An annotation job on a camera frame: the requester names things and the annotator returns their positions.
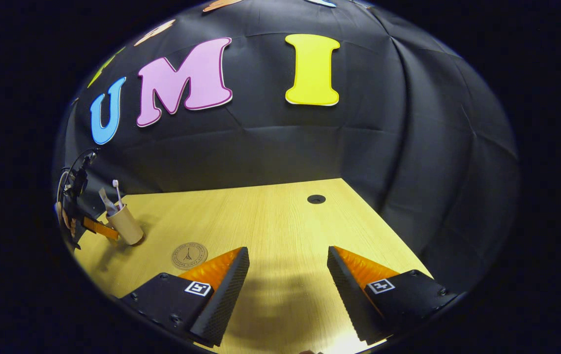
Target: beige cup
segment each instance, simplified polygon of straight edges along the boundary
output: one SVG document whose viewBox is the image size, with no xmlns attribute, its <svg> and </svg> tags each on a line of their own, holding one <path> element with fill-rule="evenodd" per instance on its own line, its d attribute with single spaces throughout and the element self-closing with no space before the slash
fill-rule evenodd
<svg viewBox="0 0 561 354">
<path fill-rule="evenodd" d="M 105 217 L 112 227 L 118 232 L 120 237 L 127 244 L 135 244 L 143 238 L 143 230 L 139 226 L 132 213 L 130 213 L 127 204 L 123 204 L 123 209 L 117 211 L 112 216 Z"/>
</svg>

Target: letter m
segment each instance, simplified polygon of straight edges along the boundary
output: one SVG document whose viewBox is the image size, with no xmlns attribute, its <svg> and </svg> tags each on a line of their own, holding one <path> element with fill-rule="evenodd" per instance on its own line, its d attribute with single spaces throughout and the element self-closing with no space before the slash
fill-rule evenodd
<svg viewBox="0 0 561 354">
<path fill-rule="evenodd" d="M 156 107 L 154 94 L 169 114 L 177 112 L 186 83 L 190 94 L 184 101 L 189 110 L 203 110 L 229 102 L 233 92 L 224 86 L 222 56 L 231 38 L 217 38 L 193 48 L 178 70 L 166 58 L 148 63 L 139 72 L 141 86 L 141 114 L 136 119 L 139 127 L 156 123 L 162 111 Z"/>
</svg>

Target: coaster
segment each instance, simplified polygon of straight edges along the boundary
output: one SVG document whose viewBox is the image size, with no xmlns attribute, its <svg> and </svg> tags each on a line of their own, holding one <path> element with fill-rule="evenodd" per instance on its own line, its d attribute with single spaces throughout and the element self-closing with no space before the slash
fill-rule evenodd
<svg viewBox="0 0 561 354">
<path fill-rule="evenodd" d="M 189 270 L 206 262 L 208 250 L 203 244 L 189 242 L 178 246 L 171 257 L 177 269 Z"/>
</svg>

